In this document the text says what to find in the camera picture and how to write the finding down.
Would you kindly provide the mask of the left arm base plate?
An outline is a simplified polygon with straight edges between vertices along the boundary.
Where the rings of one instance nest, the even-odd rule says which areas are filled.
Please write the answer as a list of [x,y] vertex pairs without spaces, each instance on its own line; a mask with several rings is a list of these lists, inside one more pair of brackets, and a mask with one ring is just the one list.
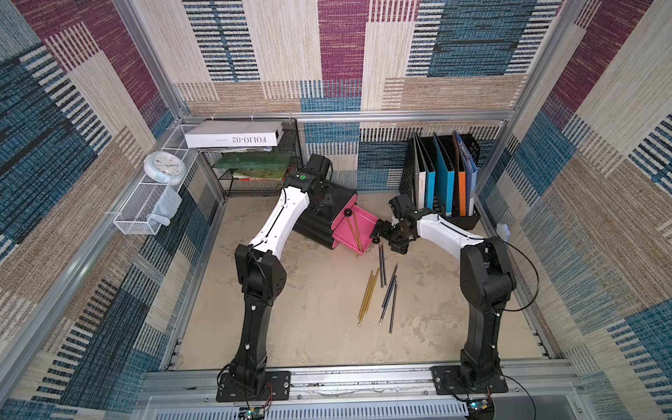
[[252,403],[287,401],[292,386],[292,372],[289,370],[265,371],[251,381],[243,380],[239,374],[224,371],[217,379],[217,403]]

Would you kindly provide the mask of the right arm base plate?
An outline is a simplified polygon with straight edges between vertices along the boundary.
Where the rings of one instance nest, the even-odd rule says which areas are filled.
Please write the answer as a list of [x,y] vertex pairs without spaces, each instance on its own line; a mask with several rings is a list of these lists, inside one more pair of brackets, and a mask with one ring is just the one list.
[[503,394],[509,391],[500,369],[473,369],[463,365],[430,367],[438,395],[471,396],[476,394]]

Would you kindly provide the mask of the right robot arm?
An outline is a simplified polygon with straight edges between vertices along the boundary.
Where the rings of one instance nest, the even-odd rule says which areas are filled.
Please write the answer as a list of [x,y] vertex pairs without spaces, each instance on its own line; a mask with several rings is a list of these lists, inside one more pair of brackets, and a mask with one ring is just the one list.
[[460,261],[460,290],[468,303],[468,331],[458,365],[432,368],[439,395],[506,393],[498,338],[517,282],[507,244],[499,238],[476,236],[430,208],[417,209],[401,194],[388,204],[395,220],[381,222],[378,234],[392,251],[406,254],[419,238],[436,244]]

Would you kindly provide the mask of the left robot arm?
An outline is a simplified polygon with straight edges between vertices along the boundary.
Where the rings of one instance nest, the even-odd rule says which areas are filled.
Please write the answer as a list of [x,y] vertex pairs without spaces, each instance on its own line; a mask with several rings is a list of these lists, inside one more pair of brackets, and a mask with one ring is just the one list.
[[281,263],[283,247],[302,213],[313,204],[325,204],[331,160],[313,154],[307,166],[288,175],[271,215],[249,244],[234,252],[237,278],[245,312],[236,356],[217,377],[216,401],[255,400],[267,390],[267,336],[271,310],[285,288],[287,273]]

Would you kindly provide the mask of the black pink drawer unit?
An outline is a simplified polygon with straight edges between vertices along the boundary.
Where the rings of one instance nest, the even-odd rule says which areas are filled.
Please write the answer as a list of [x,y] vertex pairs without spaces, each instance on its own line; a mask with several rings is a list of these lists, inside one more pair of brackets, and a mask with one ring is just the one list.
[[[338,196],[345,196],[345,201],[348,201],[353,194],[357,194],[353,189],[336,184],[332,185],[332,190],[334,191],[335,203]],[[309,208],[306,209],[296,222],[293,231],[329,250],[336,249],[338,244],[334,240],[333,231],[330,228],[334,218],[334,205],[328,208],[320,208],[318,213],[311,213]],[[346,215],[350,216],[351,214],[351,210],[346,210]]]

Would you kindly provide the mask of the pink top drawer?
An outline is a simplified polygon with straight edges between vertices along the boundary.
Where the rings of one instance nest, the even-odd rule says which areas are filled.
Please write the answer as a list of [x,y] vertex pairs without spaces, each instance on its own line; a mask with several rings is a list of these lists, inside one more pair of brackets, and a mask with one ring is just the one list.
[[334,218],[332,220],[330,228],[332,230],[337,229],[341,224],[343,219],[346,217],[345,212],[351,210],[352,207],[357,203],[358,194],[353,194],[348,201],[345,201],[345,196],[338,196],[337,201],[334,205]]

